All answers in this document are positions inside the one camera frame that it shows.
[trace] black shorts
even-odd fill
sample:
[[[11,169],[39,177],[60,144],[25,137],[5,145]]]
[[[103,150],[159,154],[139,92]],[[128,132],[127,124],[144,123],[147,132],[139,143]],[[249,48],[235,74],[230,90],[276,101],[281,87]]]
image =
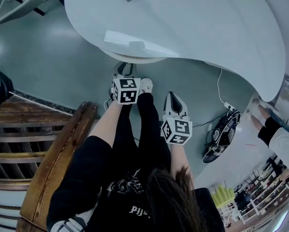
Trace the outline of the black shorts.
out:
[[[270,117],[266,120],[265,126],[263,126],[259,131],[258,137],[269,147],[270,140],[280,128],[281,126],[272,117]]]

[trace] person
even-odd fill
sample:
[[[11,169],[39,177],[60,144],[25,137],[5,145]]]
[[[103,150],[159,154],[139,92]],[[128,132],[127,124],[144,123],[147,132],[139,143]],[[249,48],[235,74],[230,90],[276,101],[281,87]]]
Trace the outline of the person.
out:
[[[64,231],[225,231],[210,192],[194,190],[184,147],[171,145],[170,151],[160,136],[152,87],[150,79],[141,80],[138,146],[129,120],[132,106],[113,101],[75,151],[51,198],[49,232],[66,226]]]
[[[258,138],[261,139],[287,166],[287,169],[281,174],[280,179],[289,178],[289,132],[287,132],[278,122],[276,122],[262,107],[258,99],[253,100],[261,115],[265,118],[265,126],[252,114],[250,110],[246,111],[247,118],[250,119],[254,127],[259,131]]]

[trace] gray floor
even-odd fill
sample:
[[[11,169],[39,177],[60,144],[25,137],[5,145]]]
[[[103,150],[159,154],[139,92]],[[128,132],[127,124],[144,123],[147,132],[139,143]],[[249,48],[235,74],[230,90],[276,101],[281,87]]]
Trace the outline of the gray floor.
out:
[[[0,71],[11,78],[19,91],[75,109],[83,101],[97,102],[101,115],[103,102],[108,99],[112,67],[117,61],[81,38],[57,0],[46,2],[41,8],[47,12],[44,17],[32,12],[0,25]],[[160,117],[165,96],[172,90],[186,102],[195,124],[225,111],[216,87],[219,71],[188,59],[138,65],[140,77],[153,80]],[[220,89],[222,99],[242,112],[254,91],[243,78],[227,71],[223,72]],[[136,106],[130,117],[134,136],[139,137],[141,123]],[[207,126],[195,128],[186,144],[195,176],[205,167],[201,159],[207,129]]]

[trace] white table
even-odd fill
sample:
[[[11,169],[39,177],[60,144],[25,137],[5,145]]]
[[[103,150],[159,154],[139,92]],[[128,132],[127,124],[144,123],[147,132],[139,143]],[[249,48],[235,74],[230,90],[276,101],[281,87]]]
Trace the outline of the white table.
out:
[[[265,0],[65,0],[93,45],[128,56],[191,58],[233,71],[265,101],[285,73],[281,33]]]

